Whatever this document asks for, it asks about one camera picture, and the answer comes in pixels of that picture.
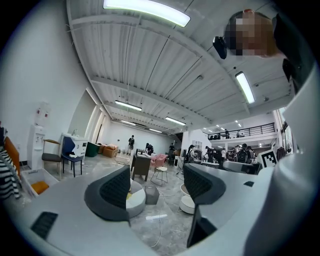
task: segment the wall light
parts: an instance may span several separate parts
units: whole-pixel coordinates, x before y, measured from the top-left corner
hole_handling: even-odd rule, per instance
[[[245,76],[245,74],[243,72],[240,72],[238,74],[235,75],[235,78],[238,80],[244,94],[245,97],[248,101],[249,104],[254,103],[255,102],[255,98],[254,95],[252,94],[250,85],[248,83],[248,80]]]
[[[122,101],[119,101],[119,100],[116,100],[116,101],[115,101],[115,104],[118,104],[118,105],[121,105],[121,106],[130,108],[130,109],[134,109],[134,110],[137,110],[137,111],[142,111],[142,108],[141,108],[141,107],[134,106],[134,105],[131,105],[131,104],[129,104],[129,103],[125,103],[125,102],[122,102]]]
[[[149,0],[104,0],[104,9],[128,9],[158,16],[185,27],[190,17],[183,12],[159,2]]]
[[[154,129],[150,129],[150,128],[149,128],[149,130],[150,130],[150,131],[153,131],[153,132],[156,132],[156,133],[162,134],[162,131],[159,131],[159,130],[154,130]]]
[[[176,120],[176,119],[173,119],[173,118],[171,118],[171,117],[168,117],[168,116],[165,118],[165,120],[174,122],[174,123],[176,123],[176,124],[178,124],[178,125],[181,125],[181,126],[185,126],[185,125],[186,125],[184,122],[180,122],[180,121],[178,121],[178,120]]]
[[[135,123],[133,123],[133,122],[128,122],[128,121],[124,121],[124,120],[121,120],[121,122],[126,123],[126,124],[129,124],[129,125],[133,125],[133,126],[135,126],[135,125],[136,125],[136,124],[135,124]]]

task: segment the black railing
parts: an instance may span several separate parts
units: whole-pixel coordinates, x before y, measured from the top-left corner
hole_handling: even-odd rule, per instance
[[[221,140],[221,139],[233,139],[233,138],[243,138],[248,136],[260,135],[260,134],[269,134],[274,133],[275,130],[275,123],[268,123],[260,126],[239,129],[239,130],[229,130],[229,135],[227,137],[225,131],[217,132],[217,133],[210,133],[207,134],[209,141],[212,140]]]

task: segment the round white base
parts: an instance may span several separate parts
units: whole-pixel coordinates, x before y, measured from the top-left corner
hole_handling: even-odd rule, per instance
[[[187,214],[194,214],[195,213],[195,203],[192,198],[188,195],[185,195],[181,198],[179,207],[182,211]]]

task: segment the brown sofa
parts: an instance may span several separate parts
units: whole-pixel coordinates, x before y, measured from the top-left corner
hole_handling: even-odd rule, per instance
[[[104,147],[102,155],[108,158],[113,158],[115,152],[118,152],[118,146],[116,145],[108,145]]]

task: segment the orange cushion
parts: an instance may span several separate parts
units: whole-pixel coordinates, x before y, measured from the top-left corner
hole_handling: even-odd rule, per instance
[[[44,181],[38,181],[31,185],[31,187],[34,189],[34,191],[40,195],[42,192],[44,192],[47,188],[49,188],[49,185],[45,183]]]

